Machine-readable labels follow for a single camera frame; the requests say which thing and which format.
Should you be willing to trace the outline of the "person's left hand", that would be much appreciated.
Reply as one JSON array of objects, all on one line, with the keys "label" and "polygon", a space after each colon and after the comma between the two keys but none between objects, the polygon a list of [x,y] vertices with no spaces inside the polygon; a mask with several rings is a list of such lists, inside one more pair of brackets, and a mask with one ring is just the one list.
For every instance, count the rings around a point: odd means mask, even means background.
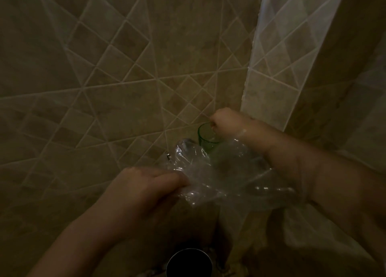
[{"label": "person's left hand", "polygon": [[125,168],[95,204],[100,217],[110,225],[128,229],[162,218],[176,204],[183,188],[167,196],[154,196],[148,189],[149,180],[142,168]]}]

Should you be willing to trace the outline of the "person's right forearm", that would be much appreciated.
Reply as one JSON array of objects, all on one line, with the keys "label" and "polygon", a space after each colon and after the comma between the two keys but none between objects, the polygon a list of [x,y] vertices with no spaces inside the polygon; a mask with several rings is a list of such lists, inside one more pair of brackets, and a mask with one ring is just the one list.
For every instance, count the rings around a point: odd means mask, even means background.
[{"label": "person's right forearm", "polygon": [[328,219],[386,267],[386,179],[374,170],[257,120],[240,139],[300,190]]}]

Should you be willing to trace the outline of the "clear plastic bag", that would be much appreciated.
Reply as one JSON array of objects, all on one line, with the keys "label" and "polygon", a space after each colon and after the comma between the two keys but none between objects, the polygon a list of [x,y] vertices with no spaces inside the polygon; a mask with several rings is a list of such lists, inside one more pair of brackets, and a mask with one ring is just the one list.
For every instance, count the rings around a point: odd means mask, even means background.
[{"label": "clear plastic bag", "polygon": [[192,207],[206,203],[244,211],[271,211],[300,202],[295,188],[260,155],[239,140],[220,143],[206,153],[191,139],[169,152],[169,170],[180,171],[190,184],[180,197]]}]

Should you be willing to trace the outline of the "green glass cup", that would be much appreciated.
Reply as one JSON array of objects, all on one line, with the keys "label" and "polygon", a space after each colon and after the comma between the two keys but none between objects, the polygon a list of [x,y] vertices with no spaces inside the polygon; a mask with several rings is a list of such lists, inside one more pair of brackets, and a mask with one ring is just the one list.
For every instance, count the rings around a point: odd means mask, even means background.
[{"label": "green glass cup", "polygon": [[210,153],[223,141],[223,139],[212,129],[210,122],[200,125],[197,133],[199,145],[206,153]]}]

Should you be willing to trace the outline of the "round dark metal bin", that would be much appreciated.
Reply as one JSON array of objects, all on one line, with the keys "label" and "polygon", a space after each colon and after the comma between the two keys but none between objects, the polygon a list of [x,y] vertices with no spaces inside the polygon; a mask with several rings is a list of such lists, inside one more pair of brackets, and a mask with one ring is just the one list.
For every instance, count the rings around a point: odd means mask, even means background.
[{"label": "round dark metal bin", "polygon": [[210,256],[196,248],[176,252],[166,266],[166,277],[211,277],[212,272]]}]

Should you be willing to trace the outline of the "person's right hand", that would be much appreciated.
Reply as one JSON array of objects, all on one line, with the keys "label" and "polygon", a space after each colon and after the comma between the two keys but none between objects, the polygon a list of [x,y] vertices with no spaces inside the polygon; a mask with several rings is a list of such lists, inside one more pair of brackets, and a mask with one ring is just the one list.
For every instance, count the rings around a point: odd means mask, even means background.
[{"label": "person's right hand", "polygon": [[215,113],[222,113],[225,128],[224,139],[243,139],[247,131],[253,126],[254,120],[247,115],[230,108],[218,109]]}]

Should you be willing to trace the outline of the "person's left forearm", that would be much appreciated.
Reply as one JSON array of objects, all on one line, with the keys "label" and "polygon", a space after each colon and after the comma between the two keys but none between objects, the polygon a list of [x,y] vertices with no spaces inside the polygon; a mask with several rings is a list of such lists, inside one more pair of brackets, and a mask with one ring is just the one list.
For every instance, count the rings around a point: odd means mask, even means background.
[{"label": "person's left forearm", "polygon": [[26,277],[89,276],[114,246],[144,225],[138,213],[93,206],[63,230]]}]

